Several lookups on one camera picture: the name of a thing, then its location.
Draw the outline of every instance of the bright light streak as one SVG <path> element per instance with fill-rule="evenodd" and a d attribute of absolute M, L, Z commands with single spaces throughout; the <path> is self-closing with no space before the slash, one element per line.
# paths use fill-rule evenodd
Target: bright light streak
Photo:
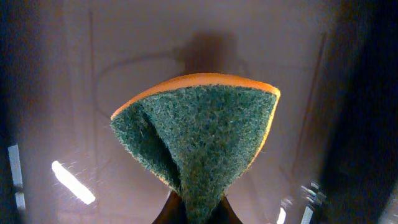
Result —
<path fill-rule="evenodd" d="M 66 186 L 72 193 L 76 195 L 85 204 L 89 205 L 95 201 L 94 195 L 87 189 L 83 184 L 81 184 L 75 176 L 73 176 L 69 171 L 62 167 L 58 161 L 54 161 L 51 165 L 52 170 L 55 173 L 56 178 Z"/>
<path fill-rule="evenodd" d="M 276 224 L 284 224 L 286 219 L 286 212 L 283 208 L 280 208 L 279 217 Z"/>

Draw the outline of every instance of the rough green surface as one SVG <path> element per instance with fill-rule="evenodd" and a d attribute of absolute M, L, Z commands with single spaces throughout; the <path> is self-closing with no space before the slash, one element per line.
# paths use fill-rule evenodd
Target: rough green surface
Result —
<path fill-rule="evenodd" d="M 146 169 L 183 198 L 191 223 L 205 223 L 261 145 L 276 96 L 206 85 L 143 98 L 111 122 Z"/>

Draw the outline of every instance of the folded sponge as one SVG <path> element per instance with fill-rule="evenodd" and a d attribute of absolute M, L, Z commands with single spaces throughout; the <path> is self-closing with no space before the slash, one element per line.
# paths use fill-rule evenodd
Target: folded sponge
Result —
<path fill-rule="evenodd" d="M 134 97 L 111 118 L 126 149 L 205 223 L 224 191 L 261 150 L 278 89 L 232 75 L 174 78 Z"/>

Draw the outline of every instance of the green scouring pad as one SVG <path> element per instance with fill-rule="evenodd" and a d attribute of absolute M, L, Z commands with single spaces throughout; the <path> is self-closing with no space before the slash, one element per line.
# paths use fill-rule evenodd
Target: green scouring pad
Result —
<path fill-rule="evenodd" d="M 265 143 L 278 89 L 217 73 L 186 75 L 137 95 L 111 118 L 116 137 L 205 223 Z"/>

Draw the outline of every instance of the sponge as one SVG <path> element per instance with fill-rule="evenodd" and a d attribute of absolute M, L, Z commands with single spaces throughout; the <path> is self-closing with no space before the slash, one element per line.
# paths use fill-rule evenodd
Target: sponge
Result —
<path fill-rule="evenodd" d="M 218 73 L 186 75 L 137 95 L 111 117 L 126 150 L 205 223 L 265 143 L 280 96 L 265 83 Z"/>

